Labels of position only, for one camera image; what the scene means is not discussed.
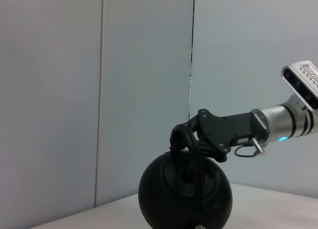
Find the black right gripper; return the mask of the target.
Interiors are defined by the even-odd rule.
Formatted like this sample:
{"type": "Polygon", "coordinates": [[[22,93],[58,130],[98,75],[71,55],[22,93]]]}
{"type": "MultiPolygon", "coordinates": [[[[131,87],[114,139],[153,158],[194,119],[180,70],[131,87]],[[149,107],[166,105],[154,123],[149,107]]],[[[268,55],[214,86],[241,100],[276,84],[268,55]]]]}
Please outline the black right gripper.
{"type": "Polygon", "coordinates": [[[184,123],[190,130],[197,130],[196,146],[199,152],[217,162],[225,162],[232,147],[255,147],[252,155],[235,154],[239,157],[255,157],[265,154],[261,145],[268,139],[268,129],[252,113],[243,113],[219,117],[207,109],[200,109],[198,114],[184,123]]]}

